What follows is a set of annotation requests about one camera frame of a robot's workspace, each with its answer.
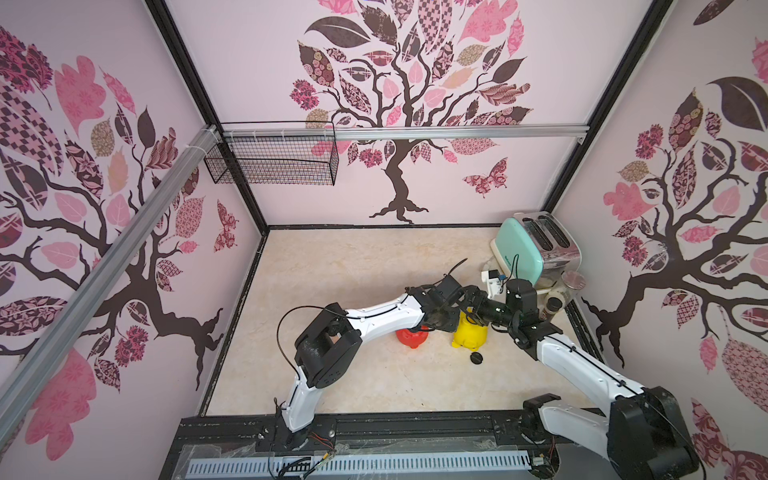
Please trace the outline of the yellow piggy bank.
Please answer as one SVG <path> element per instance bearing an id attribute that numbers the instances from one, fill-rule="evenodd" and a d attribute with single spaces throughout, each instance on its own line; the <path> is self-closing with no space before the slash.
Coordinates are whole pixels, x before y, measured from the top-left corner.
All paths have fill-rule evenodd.
<path id="1" fill-rule="evenodd" d="M 464 312 L 460 312 L 458 327 L 453 334 L 451 346 L 476 352 L 486 343 L 487 337 L 487 326 L 473 323 Z"/>

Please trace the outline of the red piggy bank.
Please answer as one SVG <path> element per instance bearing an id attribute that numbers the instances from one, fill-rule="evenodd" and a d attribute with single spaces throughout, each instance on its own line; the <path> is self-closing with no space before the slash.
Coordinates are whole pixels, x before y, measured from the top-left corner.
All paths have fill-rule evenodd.
<path id="1" fill-rule="evenodd" d="M 395 335 L 402 345 L 416 349 L 428 339 L 429 332 L 426 330 L 411 331 L 409 329 L 401 329 L 397 330 Z"/>

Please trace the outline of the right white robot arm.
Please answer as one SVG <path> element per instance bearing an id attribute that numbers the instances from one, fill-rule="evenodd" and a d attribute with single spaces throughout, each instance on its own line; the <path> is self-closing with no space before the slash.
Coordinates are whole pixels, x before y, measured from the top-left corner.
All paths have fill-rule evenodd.
<path id="1" fill-rule="evenodd" d="M 591 413 L 554 395 L 529 401 L 540 428 L 605 459 L 622 479 L 680 479 L 703 468 L 676 398 L 600 363 L 534 310 L 481 294 L 469 316 L 502 327 L 532 359 L 568 380 L 598 408 Z"/>

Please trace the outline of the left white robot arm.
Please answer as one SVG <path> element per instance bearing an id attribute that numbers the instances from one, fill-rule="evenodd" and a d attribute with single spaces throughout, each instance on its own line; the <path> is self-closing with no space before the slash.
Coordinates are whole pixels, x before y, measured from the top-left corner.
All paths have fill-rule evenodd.
<path id="1" fill-rule="evenodd" d="M 344 309 L 337 303 L 321 307 L 294 342 L 294 382 L 281 406 L 281 425 L 291 439 L 303 441 L 323 390 L 342 378 L 364 344 L 399 330 L 453 333 L 458 324 L 458 306 L 441 305 L 421 288 L 362 309 Z"/>

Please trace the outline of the glass spice jar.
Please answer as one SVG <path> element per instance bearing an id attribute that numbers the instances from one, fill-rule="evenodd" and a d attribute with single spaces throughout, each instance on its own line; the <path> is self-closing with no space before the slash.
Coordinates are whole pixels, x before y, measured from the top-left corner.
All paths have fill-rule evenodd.
<path id="1" fill-rule="evenodd" d="M 564 271 L 545 296 L 539 318 L 551 321 L 586 286 L 586 278 L 578 271 Z"/>

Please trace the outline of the mint green toaster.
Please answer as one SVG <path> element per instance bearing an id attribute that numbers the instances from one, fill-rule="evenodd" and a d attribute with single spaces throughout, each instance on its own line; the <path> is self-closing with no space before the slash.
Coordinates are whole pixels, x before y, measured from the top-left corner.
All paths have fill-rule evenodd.
<path id="1" fill-rule="evenodd" d="M 549 212 L 521 212 L 507 218 L 490 243 L 507 277 L 528 280 L 537 290 L 551 288 L 565 271 L 576 271 L 581 250 Z"/>

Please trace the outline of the black base frame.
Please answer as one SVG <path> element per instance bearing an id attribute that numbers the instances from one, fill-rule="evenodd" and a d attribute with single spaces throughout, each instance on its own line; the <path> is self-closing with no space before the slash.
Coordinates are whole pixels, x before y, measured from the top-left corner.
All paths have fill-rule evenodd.
<path id="1" fill-rule="evenodd" d="M 299 442 L 281 414 L 183 419 L 161 470 L 184 479 L 193 459 L 524 451 L 528 478 L 618 477 L 592 451 L 540 428 L 525 401 L 519 410 L 319 414 Z"/>

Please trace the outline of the aluminium rail back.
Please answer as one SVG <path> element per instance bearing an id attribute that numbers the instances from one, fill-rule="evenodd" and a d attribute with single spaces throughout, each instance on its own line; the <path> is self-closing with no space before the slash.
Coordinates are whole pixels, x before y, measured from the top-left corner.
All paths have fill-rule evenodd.
<path id="1" fill-rule="evenodd" d="M 520 124 L 507 126 L 454 126 L 454 127 L 375 127 L 336 129 L 340 141 L 378 141 L 409 139 L 475 139 L 475 138 L 550 138 L 585 137 L 589 131 L 583 124 Z"/>

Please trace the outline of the aluminium rail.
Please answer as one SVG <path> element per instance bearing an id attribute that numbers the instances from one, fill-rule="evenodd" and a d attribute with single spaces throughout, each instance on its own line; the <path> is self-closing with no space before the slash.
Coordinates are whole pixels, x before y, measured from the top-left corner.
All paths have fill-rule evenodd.
<path id="1" fill-rule="evenodd" d="M 108 249 L 95 271 L 70 297 L 60 315 L 1 386 L 1 444 L 6 445 L 79 335 L 95 316 L 161 214 L 193 170 L 220 139 L 215 126 L 202 128 L 180 153 L 169 173 Z"/>
<path id="2" fill-rule="evenodd" d="M 340 141 L 378 141 L 409 139 L 475 139 L 475 138 L 550 138 L 585 137 L 589 131 L 583 124 L 520 124 L 507 126 L 454 126 L 454 127 L 375 127 L 336 129 Z"/>

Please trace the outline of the aluminium rail left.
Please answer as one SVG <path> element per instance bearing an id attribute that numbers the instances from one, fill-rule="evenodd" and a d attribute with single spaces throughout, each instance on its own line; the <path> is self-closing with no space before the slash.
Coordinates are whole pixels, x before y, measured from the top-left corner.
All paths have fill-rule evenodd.
<path id="1" fill-rule="evenodd" d="M 161 214 L 193 170 L 220 139 L 215 126 L 202 128 L 180 153 L 169 173 L 108 249 L 95 271 L 70 297 L 60 315 L 1 386 L 1 444 L 6 445 L 79 335 L 95 316 Z"/>

